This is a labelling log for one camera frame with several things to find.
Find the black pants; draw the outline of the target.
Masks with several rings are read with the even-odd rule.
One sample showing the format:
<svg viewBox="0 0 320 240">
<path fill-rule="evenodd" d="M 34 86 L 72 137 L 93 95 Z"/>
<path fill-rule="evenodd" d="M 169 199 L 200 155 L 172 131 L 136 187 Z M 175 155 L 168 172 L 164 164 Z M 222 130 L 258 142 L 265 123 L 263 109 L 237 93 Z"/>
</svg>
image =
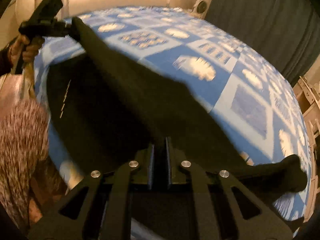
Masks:
<svg viewBox="0 0 320 240">
<path fill-rule="evenodd" d="M 279 163 L 249 166 L 188 87 L 108 47 L 82 20 L 69 36 L 84 54 L 55 64 L 47 77 L 52 123 L 86 172 L 114 172 L 153 146 L 150 185 L 134 186 L 131 216 L 163 239 L 192 239 L 185 187 L 169 184 L 166 139 L 205 171 L 230 172 L 292 231 L 272 203 L 307 184 L 296 155 Z"/>
</svg>

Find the floral patterned garment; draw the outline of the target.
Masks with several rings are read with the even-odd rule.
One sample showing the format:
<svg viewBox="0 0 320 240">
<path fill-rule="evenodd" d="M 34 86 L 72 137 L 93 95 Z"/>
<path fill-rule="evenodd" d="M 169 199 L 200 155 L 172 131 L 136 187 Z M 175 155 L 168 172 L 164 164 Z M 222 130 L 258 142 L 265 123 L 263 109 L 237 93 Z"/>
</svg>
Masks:
<svg viewBox="0 0 320 240">
<path fill-rule="evenodd" d="M 23 75 L 1 76 L 1 204 L 27 234 L 30 204 L 41 212 L 63 196 L 67 185 L 48 154 L 48 114 L 30 98 Z"/>
</svg>

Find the blue patterned bed sheet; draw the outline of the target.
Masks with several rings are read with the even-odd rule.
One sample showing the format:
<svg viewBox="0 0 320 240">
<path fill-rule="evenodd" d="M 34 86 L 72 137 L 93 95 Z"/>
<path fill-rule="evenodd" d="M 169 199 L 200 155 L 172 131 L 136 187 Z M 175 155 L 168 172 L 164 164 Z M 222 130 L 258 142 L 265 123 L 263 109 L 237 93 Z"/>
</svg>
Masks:
<svg viewBox="0 0 320 240">
<path fill-rule="evenodd" d="M 282 195 L 272 206 L 284 220 L 300 219 L 303 224 L 311 173 L 306 127 L 290 84 L 274 66 L 232 35 L 181 9 L 122 7 L 65 22 L 71 24 L 75 17 L 111 49 L 184 83 L 247 165 L 275 164 L 296 155 L 307 176 L 306 187 Z M 49 156 L 70 192 L 97 170 L 83 170 L 54 128 L 47 77 L 50 67 L 84 52 L 69 35 L 47 37 L 35 63 L 37 99 L 49 113 Z"/>
</svg>

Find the white dressing table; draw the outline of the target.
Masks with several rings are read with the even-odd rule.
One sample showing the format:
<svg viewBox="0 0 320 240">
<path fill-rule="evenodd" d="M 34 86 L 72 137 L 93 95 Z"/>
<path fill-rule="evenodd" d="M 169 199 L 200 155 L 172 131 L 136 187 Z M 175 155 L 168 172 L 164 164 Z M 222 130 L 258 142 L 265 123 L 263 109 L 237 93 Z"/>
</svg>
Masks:
<svg viewBox="0 0 320 240">
<path fill-rule="evenodd" d="M 315 140 L 319 139 L 319 93 L 300 76 L 293 87 L 296 99 L 303 114 L 305 124 L 311 130 Z"/>
</svg>

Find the dark green curtain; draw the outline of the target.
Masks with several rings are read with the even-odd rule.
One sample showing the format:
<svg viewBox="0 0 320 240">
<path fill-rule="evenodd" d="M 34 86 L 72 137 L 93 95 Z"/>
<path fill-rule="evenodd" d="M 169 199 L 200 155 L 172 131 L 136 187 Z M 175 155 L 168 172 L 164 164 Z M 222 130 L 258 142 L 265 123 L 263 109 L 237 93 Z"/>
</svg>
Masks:
<svg viewBox="0 0 320 240">
<path fill-rule="evenodd" d="M 212 0 L 205 20 L 249 45 L 291 85 L 319 56 L 319 16 L 309 0 Z"/>
</svg>

